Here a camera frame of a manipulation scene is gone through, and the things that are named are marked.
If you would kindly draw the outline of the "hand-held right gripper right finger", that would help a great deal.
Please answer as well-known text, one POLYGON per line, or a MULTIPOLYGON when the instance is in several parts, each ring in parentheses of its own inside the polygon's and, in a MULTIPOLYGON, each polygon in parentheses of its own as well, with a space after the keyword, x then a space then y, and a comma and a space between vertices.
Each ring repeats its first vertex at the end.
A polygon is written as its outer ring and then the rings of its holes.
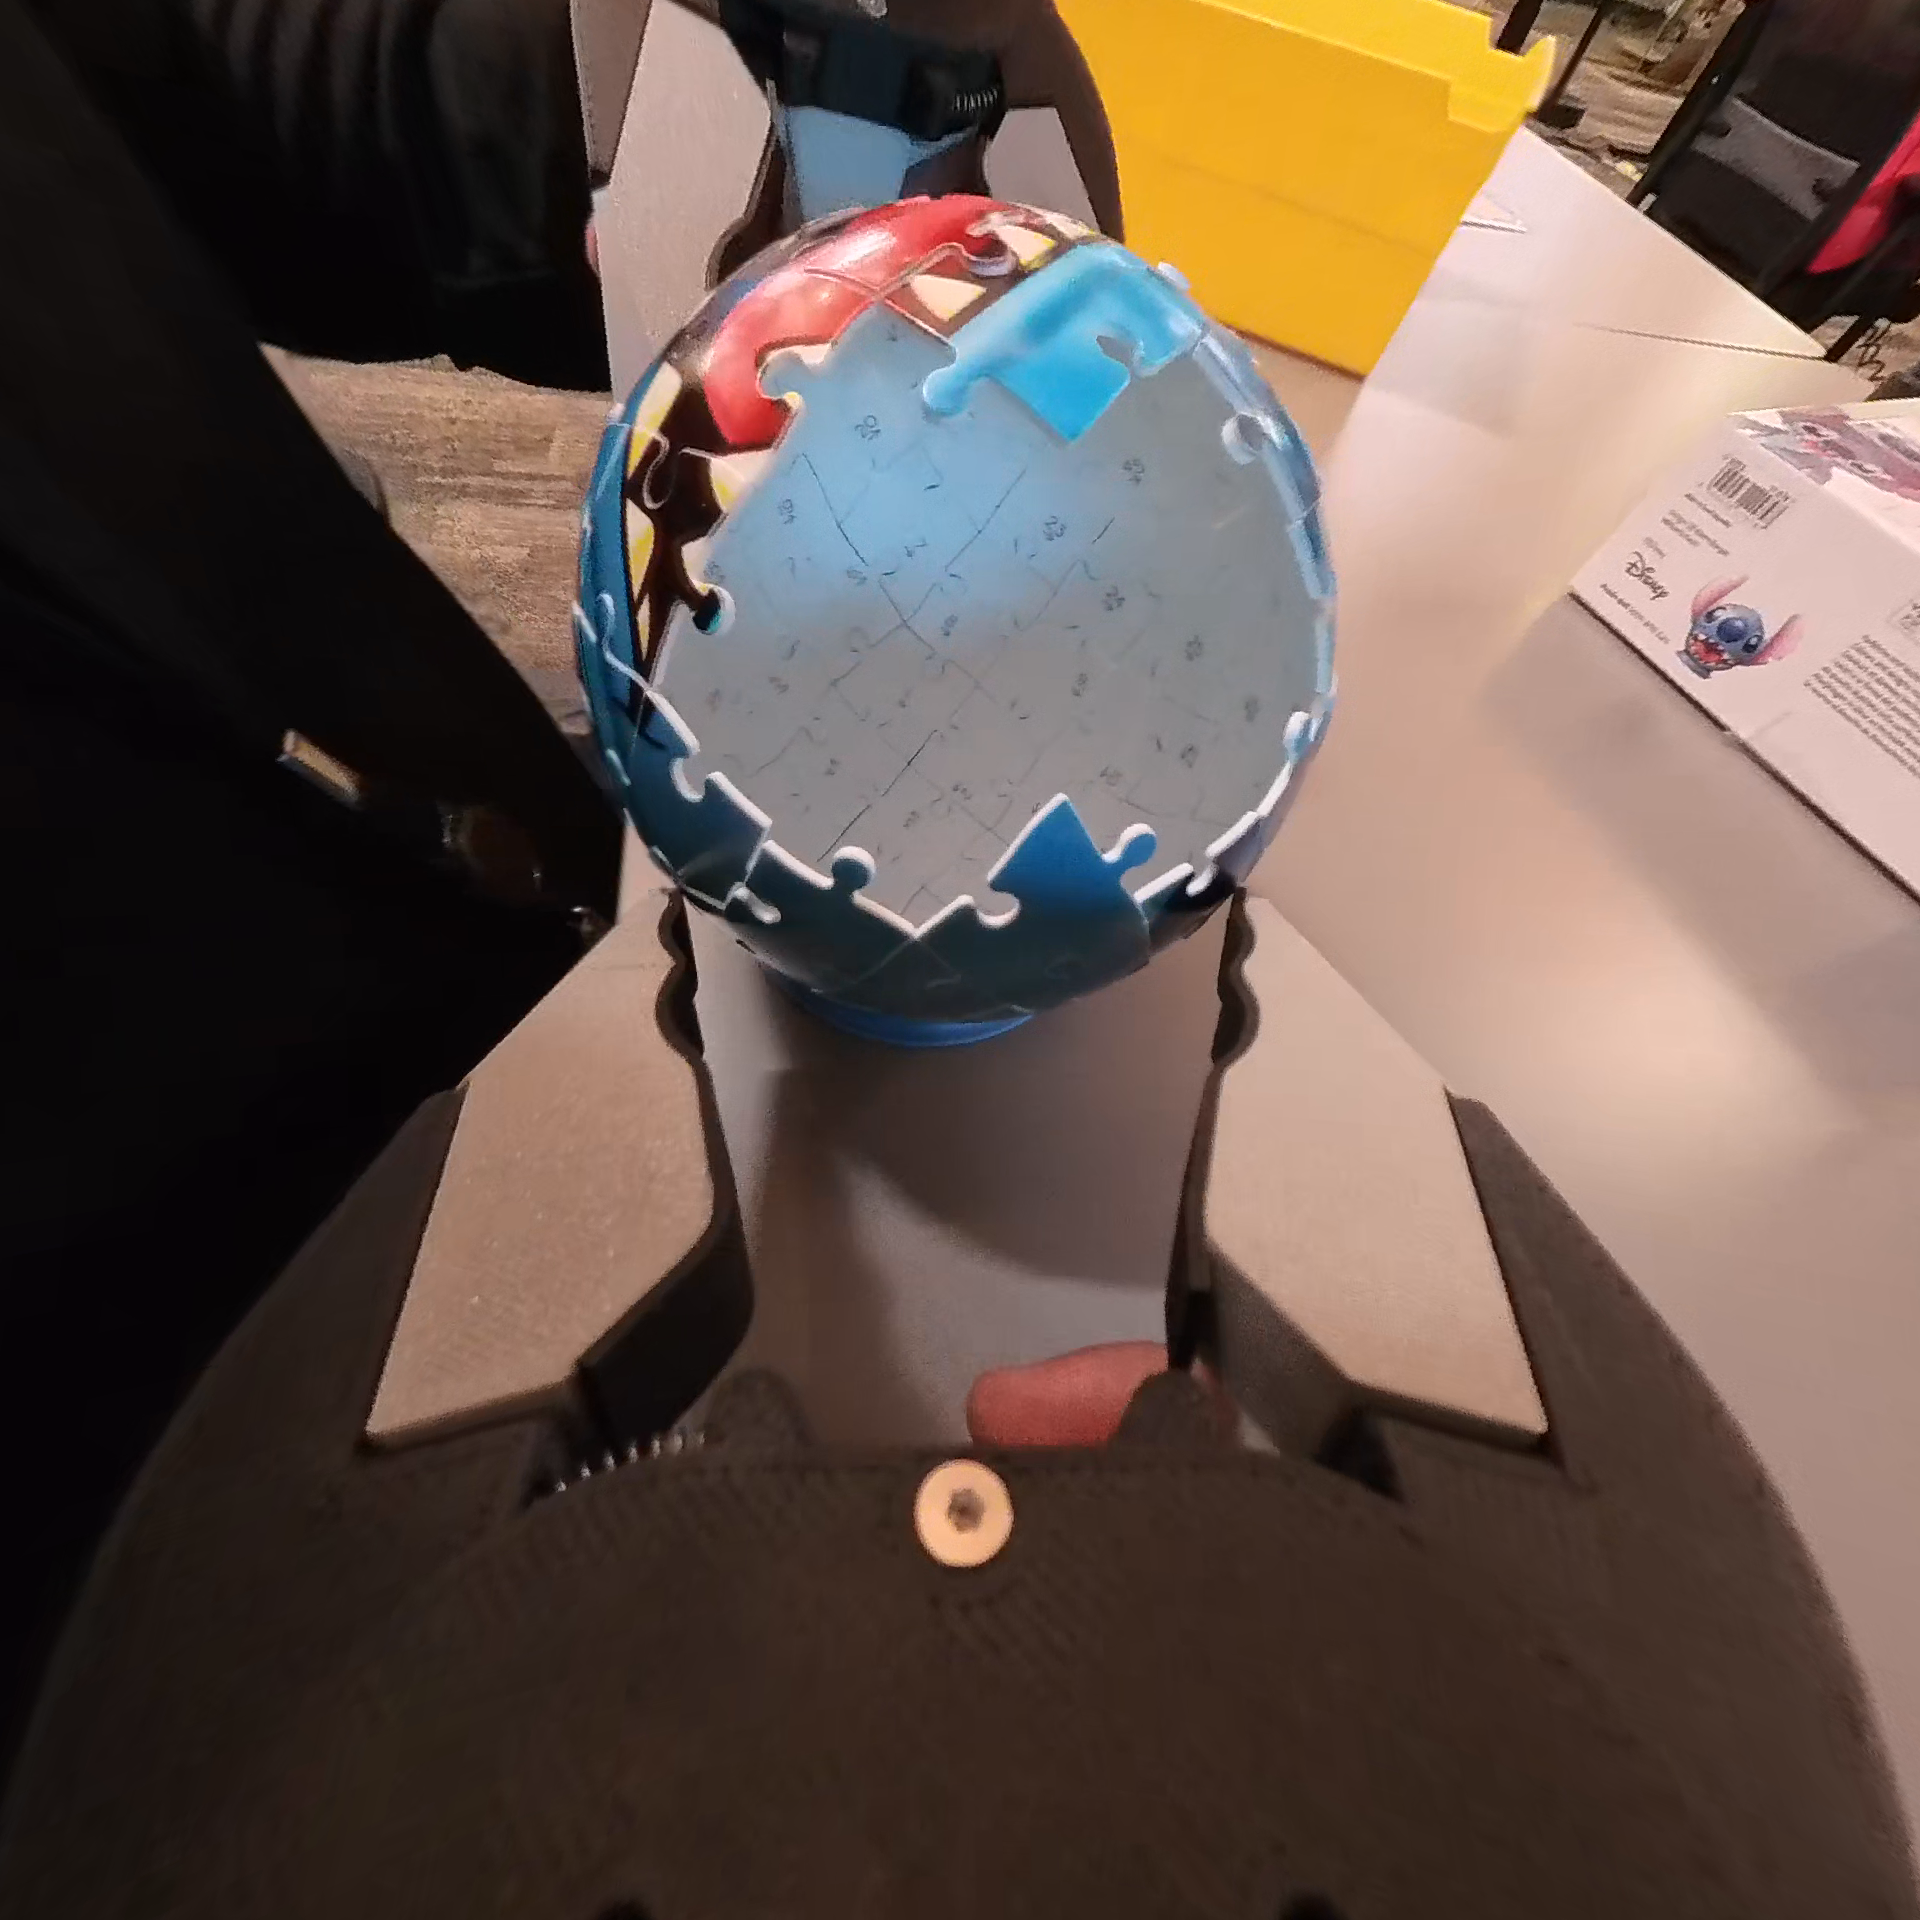
POLYGON ((1169 1357, 1260 1445, 1362 1416, 1535 1448, 1548 1410, 1454 1099, 1257 895, 1233 903, 1169 1261, 1169 1357))

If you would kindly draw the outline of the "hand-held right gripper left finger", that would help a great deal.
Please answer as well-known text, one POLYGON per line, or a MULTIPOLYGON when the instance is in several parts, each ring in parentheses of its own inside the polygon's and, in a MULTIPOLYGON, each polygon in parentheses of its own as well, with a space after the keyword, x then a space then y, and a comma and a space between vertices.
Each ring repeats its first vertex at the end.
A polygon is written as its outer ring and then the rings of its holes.
POLYGON ((467 1077, 369 1439, 646 1448, 720 1378, 755 1283, 695 992, 684 898, 642 893, 467 1077))

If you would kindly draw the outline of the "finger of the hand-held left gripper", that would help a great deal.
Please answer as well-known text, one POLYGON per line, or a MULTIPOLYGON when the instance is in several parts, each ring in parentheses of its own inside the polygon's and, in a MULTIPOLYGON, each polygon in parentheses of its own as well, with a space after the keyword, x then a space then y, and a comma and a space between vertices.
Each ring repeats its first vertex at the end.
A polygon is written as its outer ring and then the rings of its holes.
POLYGON ((1007 24, 1002 196, 1122 239, 1113 130, 1076 38, 1054 3, 1015 3, 1007 24))
POLYGON ((771 110, 711 3, 575 3, 614 395, 724 277, 771 110))

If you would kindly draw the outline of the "light blue puzzle piece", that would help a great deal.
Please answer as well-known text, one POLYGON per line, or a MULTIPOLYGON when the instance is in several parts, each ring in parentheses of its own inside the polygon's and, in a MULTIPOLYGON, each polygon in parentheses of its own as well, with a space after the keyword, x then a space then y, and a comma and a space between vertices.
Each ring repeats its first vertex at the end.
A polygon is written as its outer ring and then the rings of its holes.
POLYGON ((1056 439, 1076 440, 1135 379, 1187 357, 1208 330, 1183 283, 1131 250, 1074 246, 968 320, 952 364, 923 376, 922 399, 931 416, 960 416, 991 381, 1056 439))

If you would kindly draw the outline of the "yellow plastic bin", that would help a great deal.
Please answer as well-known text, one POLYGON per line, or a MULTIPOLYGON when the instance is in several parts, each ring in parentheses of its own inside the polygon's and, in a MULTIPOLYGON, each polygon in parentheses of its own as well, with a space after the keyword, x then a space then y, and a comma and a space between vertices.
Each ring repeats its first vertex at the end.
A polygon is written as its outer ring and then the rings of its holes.
POLYGON ((1119 132, 1201 136, 1347 114, 1511 130, 1558 44, 1497 46, 1491 19, 1439 3, 1067 3, 1119 132))
POLYGON ((1449 119, 1190 125, 1119 136, 1130 244, 1217 320, 1331 368, 1377 368, 1511 139, 1449 119))

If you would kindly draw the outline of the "blue ball stand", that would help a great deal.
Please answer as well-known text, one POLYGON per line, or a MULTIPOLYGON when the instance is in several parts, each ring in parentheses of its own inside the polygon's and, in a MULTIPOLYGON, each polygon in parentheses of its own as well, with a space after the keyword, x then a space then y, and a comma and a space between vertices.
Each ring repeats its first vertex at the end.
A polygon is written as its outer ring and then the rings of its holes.
POLYGON ((895 1048, 960 1048, 999 1040, 1030 1024, 1034 1014, 1011 1012, 982 1020, 926 1020, 911 1014, 887 1014, 870 1007, 850 1005, 830 998, 806 983, 761 970, 764 981, 776 988, 788 1003, 801 1007, 812 1020, 826 1024, 830 1031, 854 1040, 884 1044, 895 1048))

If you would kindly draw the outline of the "blue puzzle ball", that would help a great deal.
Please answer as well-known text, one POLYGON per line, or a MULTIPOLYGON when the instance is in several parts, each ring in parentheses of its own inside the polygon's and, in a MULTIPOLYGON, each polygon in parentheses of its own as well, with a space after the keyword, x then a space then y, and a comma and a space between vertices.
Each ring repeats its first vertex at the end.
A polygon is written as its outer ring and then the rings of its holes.
POLYGON ((1328 732, 1320 478, 1239 335, 1202 310, 1074 440, 991 381, 922 399, 968 320, 1099 243, 971 195, 828 214, 603 429, 571 615, 615 798, 688 906, 835 1000, 1036 1016, 1142 972, 1244 886, 1328 732))

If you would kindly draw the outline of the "person's left forearm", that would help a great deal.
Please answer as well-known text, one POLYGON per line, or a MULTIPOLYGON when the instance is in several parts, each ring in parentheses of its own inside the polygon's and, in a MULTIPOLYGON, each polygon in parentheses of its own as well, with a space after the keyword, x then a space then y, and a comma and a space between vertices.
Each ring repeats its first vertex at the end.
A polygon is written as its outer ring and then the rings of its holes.
POLYGON ((568 5, 233 5, 225 51, 266 136, 271 343, 607 388, 568 5))

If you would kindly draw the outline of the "white and blue puzzle box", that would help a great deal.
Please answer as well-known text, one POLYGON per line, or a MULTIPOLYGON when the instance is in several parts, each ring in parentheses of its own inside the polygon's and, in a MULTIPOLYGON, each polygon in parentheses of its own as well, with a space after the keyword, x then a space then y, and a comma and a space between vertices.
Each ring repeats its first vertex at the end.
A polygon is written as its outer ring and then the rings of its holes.
POLYGON ((1571 596, 1915 895, 1919 398, 1724 418, 1571 596))

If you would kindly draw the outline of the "person's right hand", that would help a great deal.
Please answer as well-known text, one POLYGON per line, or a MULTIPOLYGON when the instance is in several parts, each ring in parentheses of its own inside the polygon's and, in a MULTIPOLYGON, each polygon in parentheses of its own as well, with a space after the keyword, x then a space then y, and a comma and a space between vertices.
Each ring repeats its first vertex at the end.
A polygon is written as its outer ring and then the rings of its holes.
POLYGON ((1097 1448, 1169 1372, 1158 1339, 1097 1341, 983 1372, 968 1391, 968 1437, 982 1448, 1097 1448))

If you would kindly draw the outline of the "black office chair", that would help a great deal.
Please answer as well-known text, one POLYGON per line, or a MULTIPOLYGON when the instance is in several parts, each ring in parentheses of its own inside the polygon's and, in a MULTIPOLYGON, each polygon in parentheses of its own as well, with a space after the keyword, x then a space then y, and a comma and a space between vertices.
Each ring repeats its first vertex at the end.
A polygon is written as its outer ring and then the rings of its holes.
POLYGON ((1743 11, 1631 205, 1791 324, 1915 322, 1919 5, 1743 11))

